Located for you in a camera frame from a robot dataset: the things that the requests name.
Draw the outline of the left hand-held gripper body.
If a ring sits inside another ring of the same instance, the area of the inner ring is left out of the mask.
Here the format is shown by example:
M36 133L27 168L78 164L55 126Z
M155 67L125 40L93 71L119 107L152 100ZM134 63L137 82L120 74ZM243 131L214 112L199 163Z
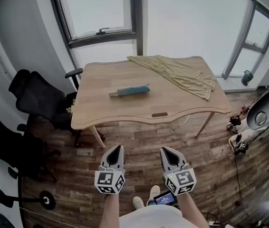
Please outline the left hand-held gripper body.
M102 165L95 171L95 187L102 194L119 194L125 184L125 169L107 168Z

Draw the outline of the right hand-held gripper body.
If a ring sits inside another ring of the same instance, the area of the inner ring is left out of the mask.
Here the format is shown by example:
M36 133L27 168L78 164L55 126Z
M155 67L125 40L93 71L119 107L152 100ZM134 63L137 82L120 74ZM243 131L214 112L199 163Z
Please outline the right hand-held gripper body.
M189 164L185 164L174 171L166 171L163 176L165 185L174 196L191 192L197 183L194 170L189 167Z

